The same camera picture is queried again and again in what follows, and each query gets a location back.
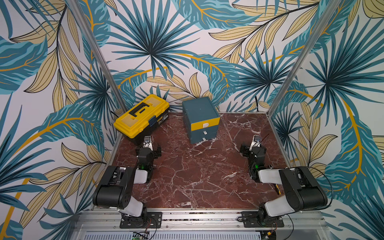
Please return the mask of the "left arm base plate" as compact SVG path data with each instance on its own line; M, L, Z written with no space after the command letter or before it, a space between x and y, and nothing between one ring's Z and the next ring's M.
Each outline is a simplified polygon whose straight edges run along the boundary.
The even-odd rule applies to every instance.
M120 229L159 229L162 217L162 212L146 212L140 217L122 215Z

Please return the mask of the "yellow top drawer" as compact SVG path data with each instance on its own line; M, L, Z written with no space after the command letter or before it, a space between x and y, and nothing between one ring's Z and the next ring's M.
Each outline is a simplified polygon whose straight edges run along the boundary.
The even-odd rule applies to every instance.
M197 131L197 130L201 130L209 127L214 127L214 126L217 126L219 123L220 123L220 117L203 120L203 121L191 124L191 131Z

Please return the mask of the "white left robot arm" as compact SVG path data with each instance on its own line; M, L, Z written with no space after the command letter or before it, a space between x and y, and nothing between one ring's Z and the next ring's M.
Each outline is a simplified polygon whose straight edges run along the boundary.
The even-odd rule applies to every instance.
M109 166L93 195L93 205L116 208L123 217L145 218L144 203L133 197L137 184L148 184L154 173L154 160L162 155L161 147L155 150L144 144L137 151L137 162L133 167Z

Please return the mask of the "teal bottom drawer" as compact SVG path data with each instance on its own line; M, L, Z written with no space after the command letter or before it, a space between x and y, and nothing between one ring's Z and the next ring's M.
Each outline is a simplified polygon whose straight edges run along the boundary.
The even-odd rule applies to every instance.
M215 140L216 138L217 138L216 136L209 136L209 135L195 136L191 138L191 144L211 141L211 140Z

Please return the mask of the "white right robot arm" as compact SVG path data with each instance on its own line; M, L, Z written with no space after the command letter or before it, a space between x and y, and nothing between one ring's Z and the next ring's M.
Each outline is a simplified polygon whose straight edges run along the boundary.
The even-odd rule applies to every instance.
M328 198L307 167L272 169L265 166L267 149L260 143L241 145L240 153L248 159L248 171L257 183L281 185L284 194L259 207L259 218L275 218L303 210L326 207Z

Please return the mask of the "teal drawer cabinet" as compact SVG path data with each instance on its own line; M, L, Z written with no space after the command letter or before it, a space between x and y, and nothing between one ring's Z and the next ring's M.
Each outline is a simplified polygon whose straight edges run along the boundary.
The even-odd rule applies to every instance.
M214 119L220 117L215 106L209 97L203 97L193 100L184 101L183 121L187 130L187 135L191 143L191 124L203 120Z

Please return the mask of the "teal drawer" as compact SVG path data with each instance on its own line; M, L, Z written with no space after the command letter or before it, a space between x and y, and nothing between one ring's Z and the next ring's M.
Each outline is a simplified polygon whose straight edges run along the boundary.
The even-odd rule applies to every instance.
M216 136L209 136L209 135L195 136L191 138L191 144L211 141L211 140L215 140L216 138L217 138Z
M191 138L202 140L205 138L206 140L214 139L217 136L219 126L213 126L209 128L199 129L195 131L191 131Z

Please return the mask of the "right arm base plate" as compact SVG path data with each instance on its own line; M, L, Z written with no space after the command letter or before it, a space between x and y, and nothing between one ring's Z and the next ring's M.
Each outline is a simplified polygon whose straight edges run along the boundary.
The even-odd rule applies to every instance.
M238 222L243 223L245 228L282 228L284 222L281 216L270 217L264 212L241 212L241 216L237 218Z

